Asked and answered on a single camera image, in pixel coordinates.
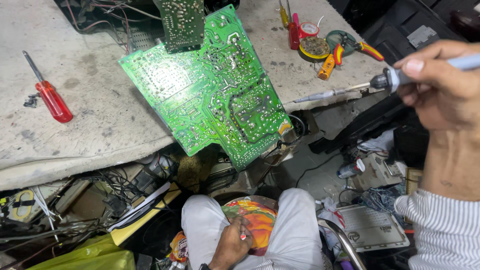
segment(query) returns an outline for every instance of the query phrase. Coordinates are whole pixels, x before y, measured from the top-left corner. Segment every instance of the red and yellow pliers handle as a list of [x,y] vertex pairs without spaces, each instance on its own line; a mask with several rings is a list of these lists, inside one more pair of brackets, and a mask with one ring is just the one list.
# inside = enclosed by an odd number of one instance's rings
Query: red and yellow pliers handle
[[385,57],[381,53],[379,53],[372,46],[368,45],[367,43],[365,43],[363,41],[360,41],[358,49],[372,55],[378,61],[383,61],[385,59]]
[[335,60],[335,65],[339,66],[342,64],[342,55],[344,51],[345,48],[343,48],[340,43],[337,43],[335,50],[333,50],[333,59]]

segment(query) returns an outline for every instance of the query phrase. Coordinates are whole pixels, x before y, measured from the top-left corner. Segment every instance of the knee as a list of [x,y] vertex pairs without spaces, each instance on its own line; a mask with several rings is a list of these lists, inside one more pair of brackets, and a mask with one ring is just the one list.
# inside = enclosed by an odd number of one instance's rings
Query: knee
[[193,195],[187,199],[183,205],[185,210],[198,210],[206,207],[211,201],[211,198],[206,195]]
[[182,211],[188,215],[202,215],[218,204],[214,199],[206,195],[193,195],[187,199]]
[[279,200],[289,200],[296,202],[315,203],[315,199],[306,190],[301,188],[287,189],[280,195]]

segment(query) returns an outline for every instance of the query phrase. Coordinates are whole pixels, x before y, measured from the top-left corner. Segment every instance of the red tape roll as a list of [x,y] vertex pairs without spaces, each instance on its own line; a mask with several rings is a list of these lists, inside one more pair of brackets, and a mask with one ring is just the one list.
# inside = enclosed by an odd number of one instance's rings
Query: red tape roll
[[318,34],[318,27],[313,23],[305,22],[300,24],[299,27],[299,37],[306,38],[306,37],[315,37]]

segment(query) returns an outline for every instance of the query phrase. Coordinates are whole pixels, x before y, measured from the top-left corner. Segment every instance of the white pants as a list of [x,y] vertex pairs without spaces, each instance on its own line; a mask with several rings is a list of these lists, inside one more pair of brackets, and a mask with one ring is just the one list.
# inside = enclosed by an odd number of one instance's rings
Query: white pants
[[[278,216],[265,256],[246,255],[234,270],[250,270],[271,260],[298,270],[323,268],[322,242],[315,216],[315,201],[305,190],[291,188],[278,200]],[[217,201],[205,195],[190,197],[182,209],[193,270],[210,263],[225,226],[230,225]]]

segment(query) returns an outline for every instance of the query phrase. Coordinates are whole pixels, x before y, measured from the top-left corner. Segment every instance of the yellow plastic bag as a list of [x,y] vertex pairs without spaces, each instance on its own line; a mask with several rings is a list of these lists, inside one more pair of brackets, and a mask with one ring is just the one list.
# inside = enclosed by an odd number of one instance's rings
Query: yellow plastic bag
[[119,248],[110,234],[88,239],[74,251],[27,270],[135,270],[133,252]]

